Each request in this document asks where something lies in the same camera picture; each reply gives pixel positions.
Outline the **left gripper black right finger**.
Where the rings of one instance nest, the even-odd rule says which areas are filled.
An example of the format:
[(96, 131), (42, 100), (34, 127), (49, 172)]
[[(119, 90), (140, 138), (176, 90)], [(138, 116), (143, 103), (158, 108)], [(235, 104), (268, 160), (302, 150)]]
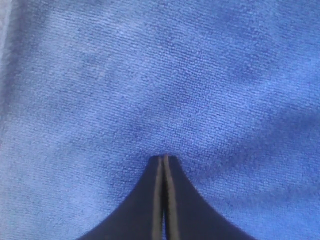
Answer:
[(192, 185), (179, 159), (163, 157), (165, 235), (168, 240), (253, 240), (212, 208)]

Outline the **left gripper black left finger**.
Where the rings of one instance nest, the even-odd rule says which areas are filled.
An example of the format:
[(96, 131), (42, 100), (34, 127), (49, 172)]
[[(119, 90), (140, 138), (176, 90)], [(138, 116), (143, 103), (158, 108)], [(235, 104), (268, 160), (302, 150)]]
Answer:
[(152, 156), (134, 189), (81, 240), (161, 240), (163, 229), (163, 162)]

